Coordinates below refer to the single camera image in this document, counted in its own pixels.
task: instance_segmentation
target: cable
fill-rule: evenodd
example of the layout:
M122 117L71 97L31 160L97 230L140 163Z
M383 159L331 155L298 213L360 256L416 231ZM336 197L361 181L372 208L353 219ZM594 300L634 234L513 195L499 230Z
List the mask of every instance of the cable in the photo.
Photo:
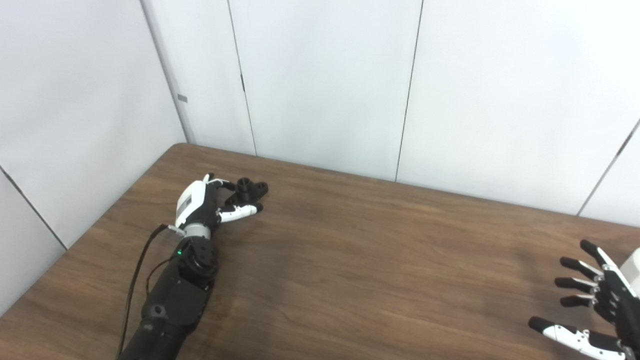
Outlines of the cable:
M158 270L158 268L160 266L163 266L164 264L168 263L169 261L171 261L171 260L173 260L175 258L176 258L176 256L172 256L172 257L168 258L167 260L162 260L160 262L160 264L156 265L156 267L153 268L153 270L151 270L151 272L149 273L149 276L147 276L147 285L145 286L145 290L147 292L147 296L149 296L149 280L151 279L151 275L153 275L154 272L156 272L156 270Z
M153 241L156 236L165 230L168 226L166 224L160 224L156 227L156 230L149 235L149 239L145 244L145 247L142 248L142 252L140 253L140 258L138 259L138 264L136 265L136 269L133 272L133 278L131 279L131 284L129 285L129 292L127 293L127 301L124 306L124 319L122 320L122 330L120 335L120 344L118 345L118 352L116 353L116 360L122 353L122 348L124 347L124 338L127 334L127 323L129 322L129 310L131 308L131 298L133 297L133 288L136 285L136 279L138 278L138 273L140 272L140 267L142 266L142 261L145 259L145 255L147 255L147 249L149 249L149 245L151 245L151 241Z

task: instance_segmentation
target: wooden table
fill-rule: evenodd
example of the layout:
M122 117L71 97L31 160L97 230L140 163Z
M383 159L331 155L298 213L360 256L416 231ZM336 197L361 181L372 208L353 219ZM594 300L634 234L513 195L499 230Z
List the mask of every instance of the wooden table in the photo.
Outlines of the wooden table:
M640 229L207 149L172 147L0 319L1 359L113 359L125 293L151 230L193 180L267 181L264 211L225 224L214 295L179 359L584 359L531 315L611 329L563 309L562 255L589 238L616 261ZM144 278L173 250L158 237Z

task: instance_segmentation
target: prosthetic hand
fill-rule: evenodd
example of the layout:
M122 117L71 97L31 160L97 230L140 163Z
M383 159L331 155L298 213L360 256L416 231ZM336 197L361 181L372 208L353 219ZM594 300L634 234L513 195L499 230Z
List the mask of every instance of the prosthetic hand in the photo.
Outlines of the prosthetic hand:
M222 188L234 193L218 207ZM200 322L218 273L218 248L211 241L212 233L222 223L259 213L262 205L258 200L267 192L266 183L254 184L244 177L233 184L213 174L184 190L178 200L175 226L169 226L182 240L165 261L168 264L153 290L148 291L142 321L124 351L118 350L118 360L174 360L178 356L182 343ZM119 349L123 342L124 331Z
M592 256L602 270L580 260L562 257L562 266L580 272L590 281L573 277L556 278L556 286L559 288L586 293L563 297L560 304L564 307L592 308L615 326L617 337L588 329L579 330L574 326L554 323L537 316L529 320L529 327L594 359L640 360L640 299L616 263L600 247L582 240L580 248Z

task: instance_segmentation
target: black forearm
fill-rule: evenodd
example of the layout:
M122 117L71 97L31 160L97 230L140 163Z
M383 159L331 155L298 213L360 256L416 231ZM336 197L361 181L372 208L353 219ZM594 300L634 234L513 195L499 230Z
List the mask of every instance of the black forearm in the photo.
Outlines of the black forearm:
M209 301L218 252L210 240L184 239L142 307L142 321L118 360L174 360Z

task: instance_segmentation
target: robotic hand's palm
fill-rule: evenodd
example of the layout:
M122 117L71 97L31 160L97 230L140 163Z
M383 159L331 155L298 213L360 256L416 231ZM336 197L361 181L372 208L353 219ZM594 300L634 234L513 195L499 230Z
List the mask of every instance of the robotic hand's palm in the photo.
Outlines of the robotic hand's palm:
M600 268L562 257L560 264L579 271L591 281L573 277L556 278L556 286L580 290L586 295L572 295L560 299L564 307L591 307L603 319L616 327L618 337L590 330L578 330L537 316L529 320L529 326L542 335L567 347L602 360L638 359L640 340L640 300L616 263L599 247L582 240L580 247L591 255Z
M221 188L234 192L225 205L218 207ZM213 230L217 224L245 218L262 211L258 200L268 191L266 183L254 184L243 177L237 184L214 177L213 173L189 185L178 200L175 226L184 229L193 223L205 224Z

